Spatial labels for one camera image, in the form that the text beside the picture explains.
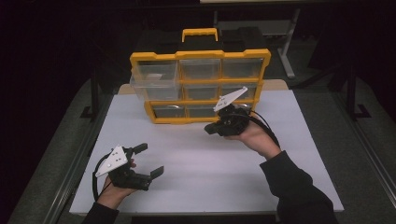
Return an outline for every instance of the gray floor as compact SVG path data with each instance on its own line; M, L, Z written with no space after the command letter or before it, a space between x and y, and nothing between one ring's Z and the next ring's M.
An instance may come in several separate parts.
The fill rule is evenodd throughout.
M296 74L294 80L286 78L276 46L280 40L272 42L273 57L266 70L265 78L282 78L289 85L300 83L312 77L317 70L307 68L315 40L293 41L290 45L290 62ZM389 175L396 179L396 125L375 99L369 86L358 79L357 104L365 105L371 118L359 119L351 124L345 115L342 99L344 92L333 93L326 89L329 77L325 77L304 90L294 91L303 111L334 186L345 207L337 213L340 223L395 223L396 208L379 181L375 169L365 152L365 147L354 132L358 125L374 147ZM79 223L82 217L68 213L73 195L65 202L66 206L59 218L47 217L59 187L70 171L84 137L92 132L93 123L79 116L84 107L91 104L90 82L81 87L74 101L65 113L56 134L35 171L28 187L16 207L9 223ZM81 161L73 176L78 182L88 157ZM130 223L129 217L120 216L116 223Z

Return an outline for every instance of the dark background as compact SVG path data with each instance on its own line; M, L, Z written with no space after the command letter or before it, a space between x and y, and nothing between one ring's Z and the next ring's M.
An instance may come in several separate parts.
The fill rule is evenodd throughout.
M167 1L166 4L198 1ZM355 66L378 101L396 120L395 21L392 3L341 1L303 7L295 38L319 39L311 66L336 62ZM160 6L162 1L2 1L0 2L0 75L2 143L0 210L7 222L35 171L65 110L95 71L103 91L113 92L130 77L129 56L143 29L180 30L212 25L210 9L173 11L111 10L112 7ZM290 17L249 9L224 20Z

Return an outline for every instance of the metal stand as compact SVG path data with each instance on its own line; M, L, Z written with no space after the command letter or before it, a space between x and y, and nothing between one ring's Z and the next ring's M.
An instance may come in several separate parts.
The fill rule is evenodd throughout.
M294 15L290 21L290 26L289 26L288 32L286 33L286 43L283 46L283 48L277 49L277 52L279 53L280 61L282 62L283 67L285 68L286 75L290 79L295 78L295 75L294 75L293 69L291 68L291 65L289 63L287 53L288 53L290 41L291 41L291 38L293 37L294 29L296 27L299 15L300 15L300 9L297 8L294 11Z

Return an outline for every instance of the black sleeve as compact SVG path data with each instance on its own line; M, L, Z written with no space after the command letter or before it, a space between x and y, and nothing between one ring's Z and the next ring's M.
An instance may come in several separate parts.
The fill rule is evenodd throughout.
M82 221L83 224L109 224L114 223L119 214L118 210L108 208L99 203L93 203L90 212Z
M282 151L260 164L271 192L279 198L277 212L285 223L338 223L332 201L313 185L312 177L299 169Z

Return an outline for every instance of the hand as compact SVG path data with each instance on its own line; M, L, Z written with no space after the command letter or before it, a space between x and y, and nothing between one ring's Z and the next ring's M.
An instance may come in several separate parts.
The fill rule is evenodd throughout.
M250 149L257 151L265 159L270 160L281 152L271 137L256 123L249 122L247 128L239 135L225 136L225 139L239 140Z
M134 159L131 159L131 167L136 167ZM97 202L111 209L117 209L122 200L135 191L137 191L137 189L122 189L114 187L111 183L110 177L107 176L102 193L100 194Z

